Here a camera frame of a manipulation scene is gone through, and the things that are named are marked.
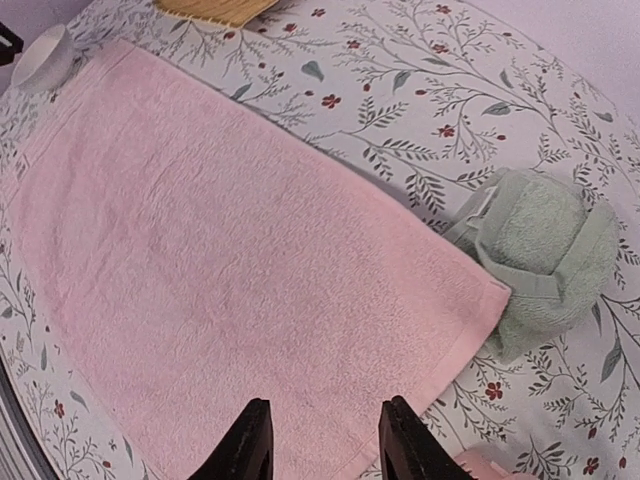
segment wall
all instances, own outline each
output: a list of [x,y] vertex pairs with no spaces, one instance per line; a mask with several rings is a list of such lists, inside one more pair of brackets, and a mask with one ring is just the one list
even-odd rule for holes
[[[89,3],[91,0],[0,0],[0,21],[29,45],[48,27],[67,23]],[[9,85],[12,70],[11,65],[0,67],[0,93]]]
[[638,0],[465,0],[527,34],[640,120]]

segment white floral fabric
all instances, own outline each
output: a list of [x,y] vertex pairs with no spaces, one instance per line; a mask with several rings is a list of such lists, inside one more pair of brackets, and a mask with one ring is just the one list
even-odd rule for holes
[[[622,238],[589,318],[509,366],[481,352],[423,418],[452,453],[480,444],[541,480],[640,478],[640,139],[522,34],[439,2],[282,0],[232,30],[148,0],[96,0],[70,25],[75,69],[125,38],[349,165],[438,232],[502,166],[573,183],[587,205],[606,198]],[[56,99],[0,99],[3,181],[29,168],[20,144]],[[42,446],[65,479],[154,478],[48,325],[2,214],[0,352]],[[373,465],[362,478],[380,477]]]

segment pink cloth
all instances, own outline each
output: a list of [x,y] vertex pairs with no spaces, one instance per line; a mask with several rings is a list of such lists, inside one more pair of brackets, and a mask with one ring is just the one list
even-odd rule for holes
[[352,479],[509,292],[334,160],[124,42],[25,149],[16,245],[64,346],[169,479],[269,399],[278,479]]

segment bowl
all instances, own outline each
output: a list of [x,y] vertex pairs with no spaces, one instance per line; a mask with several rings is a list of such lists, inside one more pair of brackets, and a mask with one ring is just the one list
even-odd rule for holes
[[54,25],[40,35],[20,57],[11,86],[27,93],[61,85],[73,66],[73,39],[64,25]]

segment crumpled green cloth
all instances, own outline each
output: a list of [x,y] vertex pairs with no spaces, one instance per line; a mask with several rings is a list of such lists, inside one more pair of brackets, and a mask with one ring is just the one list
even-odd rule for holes
[[608,203],[588,212],[576,192],[551,177],[500,169],[444,237],[511,287],[486,343],[511,363],[586,318],[615,268],[618,221]]

